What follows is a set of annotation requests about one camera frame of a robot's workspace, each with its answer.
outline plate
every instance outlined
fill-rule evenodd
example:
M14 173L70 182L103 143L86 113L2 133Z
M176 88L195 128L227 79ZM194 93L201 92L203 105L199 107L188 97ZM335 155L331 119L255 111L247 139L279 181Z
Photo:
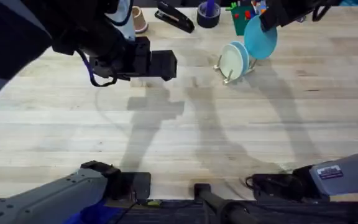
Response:
M240 53L241 53L241 56L242 56L242 61L244 63L244 66L242 67L241 74L245 74L245 72L248 70L248 66L249 66L248 51L247 51L246 47L244 46L244 44L239 42L239 41L233 41L230 44L236 46L240 50Z
M271 28L267 32L262 31L259 15L253 17L244 31L244 45L248 54L256 59L269 57L277 45L277 28Z
M240 53L240 50L232 45L227 44L222 49L222 58L219 67L222 74L227 78L230 71L233 70L230 79L237 79L242 74L244 62Z

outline sticker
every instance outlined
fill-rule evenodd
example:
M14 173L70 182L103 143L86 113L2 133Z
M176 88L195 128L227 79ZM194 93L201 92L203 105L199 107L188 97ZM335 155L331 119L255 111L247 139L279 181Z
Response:
M317 174L320 176L321 180L343 177L341 168L338 165L320 168L317 170Z

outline paper cup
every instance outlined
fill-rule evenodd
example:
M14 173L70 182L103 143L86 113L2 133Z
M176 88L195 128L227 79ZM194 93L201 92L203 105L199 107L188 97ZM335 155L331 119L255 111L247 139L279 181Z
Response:
M141 34L148 28L148 23L144 19L142 9L139 6L132 7L132 16L134 18L135 33Z

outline black stapler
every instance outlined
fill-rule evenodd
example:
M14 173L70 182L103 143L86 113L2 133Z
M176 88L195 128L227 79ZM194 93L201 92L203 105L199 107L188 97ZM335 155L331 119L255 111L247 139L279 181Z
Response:
M157 8L158 11L154 14L155 17L187 33L193 32L193 22L178 9L175 9L173 6L163 1L157 1Z

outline wooden table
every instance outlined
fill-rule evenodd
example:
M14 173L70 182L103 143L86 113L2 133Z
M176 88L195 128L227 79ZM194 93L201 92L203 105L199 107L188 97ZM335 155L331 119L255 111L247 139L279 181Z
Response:
M154 12L145 34L174 51L178 78L95 88L79 56L49 49L0 92L0 197L97 160L152 173L152 198L192 198L197 182L252 198L239 179L358 153L358 7L279 28L273 55L228 86L212 67L242 40L230 12L192 34Z

